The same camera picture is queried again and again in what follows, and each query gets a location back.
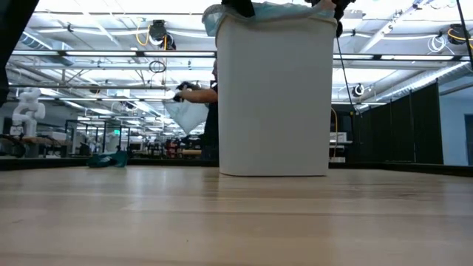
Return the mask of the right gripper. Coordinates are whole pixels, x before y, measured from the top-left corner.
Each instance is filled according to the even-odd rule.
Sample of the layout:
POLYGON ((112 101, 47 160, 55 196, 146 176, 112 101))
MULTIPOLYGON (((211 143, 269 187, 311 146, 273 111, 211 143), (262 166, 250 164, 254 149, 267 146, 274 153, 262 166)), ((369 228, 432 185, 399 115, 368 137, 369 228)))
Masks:
POLYGON ((339 21, 343 15, 347 6, 354 3, 356 0, 306 0, 312 7, 317 4, 324 4, 328 8, 332 8, 334 11, 333 17, 337 20, 336 37, 339 38, 343 33, 343 24, 339 21))

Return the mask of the light blue trash bag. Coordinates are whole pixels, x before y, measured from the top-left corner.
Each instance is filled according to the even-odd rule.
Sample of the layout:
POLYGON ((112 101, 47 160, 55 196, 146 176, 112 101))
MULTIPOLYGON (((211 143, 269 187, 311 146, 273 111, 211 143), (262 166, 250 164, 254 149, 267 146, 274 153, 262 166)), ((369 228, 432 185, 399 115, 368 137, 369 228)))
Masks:
POLYGON ((253 8, 255 15, 246 18, 238 14, 236 11, 225 7, 224 5, 214 4, 208 7, 202 16, 201 22, 204 25, 205 31, 208 36, 215 37, 217 35, 217 30, 221 25, 223 19, 226 16, 231 16, 242 20, 244 22, 256 23, 256 22, 266 22, 274 19, 288 19, 296 17, 311 17, 315 16, 317 18, 334 18, 334 11, 332 8, 328 8, 324 4, 317 4, 312 7, 305 6, 303 4, 275 4, 272 2, 262 2, 262 3, 253 3, 253 8))

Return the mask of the white plastic trash bin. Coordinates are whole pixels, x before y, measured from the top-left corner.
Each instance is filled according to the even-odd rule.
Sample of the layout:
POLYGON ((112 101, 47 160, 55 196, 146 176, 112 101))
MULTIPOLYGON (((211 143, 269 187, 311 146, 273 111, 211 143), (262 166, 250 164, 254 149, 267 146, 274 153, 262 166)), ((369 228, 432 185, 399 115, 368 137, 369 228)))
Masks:
POLYGON ((220 172, 241 177, 324 176, 333 85, 332 18, 218 29, 220 172))

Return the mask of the pale plastic bag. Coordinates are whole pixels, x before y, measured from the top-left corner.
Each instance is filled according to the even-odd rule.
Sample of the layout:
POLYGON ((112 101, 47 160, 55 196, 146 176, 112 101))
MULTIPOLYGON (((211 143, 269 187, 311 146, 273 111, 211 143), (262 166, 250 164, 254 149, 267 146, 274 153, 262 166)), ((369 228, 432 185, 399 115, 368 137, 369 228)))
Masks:
POLYGON ((204 103, 165 102, 164 107, 170 118, 186 133, 189 134, 200 124, 206 122, 208 107, 204 103))

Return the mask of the dark teal bag roll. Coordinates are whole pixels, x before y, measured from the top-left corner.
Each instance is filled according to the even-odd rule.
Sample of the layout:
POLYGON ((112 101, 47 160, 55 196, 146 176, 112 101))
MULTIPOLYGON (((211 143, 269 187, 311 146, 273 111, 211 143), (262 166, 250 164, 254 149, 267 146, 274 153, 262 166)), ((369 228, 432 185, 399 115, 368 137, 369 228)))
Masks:
POLYGON ((128 154, 125 151, 117 151, 112 154, 96 154, 90 157, 86 165, 90 168, 118 167, 124 168, 128 163, 128 154))

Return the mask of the thin black pole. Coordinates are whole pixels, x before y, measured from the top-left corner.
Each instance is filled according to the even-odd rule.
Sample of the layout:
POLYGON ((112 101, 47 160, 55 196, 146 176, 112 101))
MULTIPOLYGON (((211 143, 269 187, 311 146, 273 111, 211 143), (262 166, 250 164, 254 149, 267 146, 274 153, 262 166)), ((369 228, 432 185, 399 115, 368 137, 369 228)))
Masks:
POLYGON ((345 65, 344 65, 344 59, 343 59, 342 52, 341 52, 341 45, 340 45, 340 42, 339 42, 339 37, 336 37, 336 43, 337 43, 337 47, 338 47, 338 55, 339 55, 339 58, 340 58, 339 60, 340 60, 342 72, 343 72, 343 75, 344 75, 344 82, 345 82, 345 87, 347 89, 349 103, 350 103, 352 112, 355 115, 356 109, 355 109, 355 105, 353 104, 353 100, 352 100, 352 97, 351 97, 351 94, 350 94, 350 87, 349 87, 348 80, 347 80, 347 73, 346 73, 346 69, 345 69, 345 65))

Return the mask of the black monitor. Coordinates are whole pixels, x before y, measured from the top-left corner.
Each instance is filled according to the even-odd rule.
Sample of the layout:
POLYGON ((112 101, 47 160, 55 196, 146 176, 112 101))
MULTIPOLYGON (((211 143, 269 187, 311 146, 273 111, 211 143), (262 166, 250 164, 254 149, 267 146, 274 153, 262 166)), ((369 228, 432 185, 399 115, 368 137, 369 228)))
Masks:
POLYGON ((333 105, 338 117, 338 130, 340 132, 353 133, 352 115, 353 108, 350 105, 333 105))

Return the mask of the black partition screen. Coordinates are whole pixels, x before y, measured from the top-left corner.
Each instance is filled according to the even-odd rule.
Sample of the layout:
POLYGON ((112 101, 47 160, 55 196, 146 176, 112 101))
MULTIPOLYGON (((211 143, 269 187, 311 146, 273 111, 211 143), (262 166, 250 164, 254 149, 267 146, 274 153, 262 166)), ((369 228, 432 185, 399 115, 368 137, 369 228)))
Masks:
POLYGON ((347 161, 443 164, 438 84, 356 115, 347 161))

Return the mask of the person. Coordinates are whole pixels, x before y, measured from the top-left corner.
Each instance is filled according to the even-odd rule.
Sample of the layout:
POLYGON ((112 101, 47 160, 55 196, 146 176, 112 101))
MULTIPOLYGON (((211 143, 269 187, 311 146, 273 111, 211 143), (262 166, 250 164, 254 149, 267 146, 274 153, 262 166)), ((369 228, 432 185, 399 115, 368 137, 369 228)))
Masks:
POLYGON ((217 60, 214 61, 211 87, 203 89, 187 81, 182 82, 173 100, 190 103, 203 103, 208 107, 204 133, 201 137, 202 157, 204 160, 219 160, 219 118, 218 118, 218 69, 217 60))

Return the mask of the slanted black pole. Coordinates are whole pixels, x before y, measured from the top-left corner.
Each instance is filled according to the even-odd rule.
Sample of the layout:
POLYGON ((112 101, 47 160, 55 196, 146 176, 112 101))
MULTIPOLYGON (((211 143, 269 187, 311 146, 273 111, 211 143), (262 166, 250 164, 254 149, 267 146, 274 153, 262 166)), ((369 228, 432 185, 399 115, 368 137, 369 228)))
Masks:
POLYGON ((460 16, 460 22, 461 22, 462 29, 463 29, 463 35, 465 37, 466 48, 467 48, 467 52, 468 52, 468 55, 469 55, 469 63, 470 63, 470 66, 473 70, 473 52, 472 52, 472 48, 470 47, 471 43, 470 43, 470 39, 469 39, 469 31, 466 28, 466 23, 465 23, 465 19, 464 19, 464 16, 463 16, 463 11, 462 11, 462 7, 461 7, 461 4, 460 4, 460 0, 455 0, 455 1, 456 1, 456 4, 457 4, 457 9, 458 9, 459 16, 460 16))

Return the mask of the white robot figure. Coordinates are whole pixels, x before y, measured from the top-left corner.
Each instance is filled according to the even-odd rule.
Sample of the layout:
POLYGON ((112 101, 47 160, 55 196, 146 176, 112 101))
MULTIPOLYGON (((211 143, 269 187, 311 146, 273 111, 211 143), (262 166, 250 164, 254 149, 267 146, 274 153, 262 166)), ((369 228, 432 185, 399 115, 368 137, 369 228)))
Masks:
POLYGON ((38 120, 45 118, 46 108, 38 99, 41 90, 38 88, 26 88, 18 96, 18 105, 13 111, 10 135, 35 137, 38 120))

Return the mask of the black table frame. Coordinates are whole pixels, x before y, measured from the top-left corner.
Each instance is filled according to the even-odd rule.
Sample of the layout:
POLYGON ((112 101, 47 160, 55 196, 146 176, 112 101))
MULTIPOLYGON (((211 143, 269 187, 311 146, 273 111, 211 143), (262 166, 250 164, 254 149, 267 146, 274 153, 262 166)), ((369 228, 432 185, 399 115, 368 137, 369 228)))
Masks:
MULTIPOLYGON (((86 158, 0 159, 0 171, 85 166, 86 158)), ((130 159, 128 166, 218 167, 219 163, 200 160, 130 159)), ((473 177, 473 166, 445 166, 417 163, 328 163, 329 169, 405 171, 456 177, 473 177)))

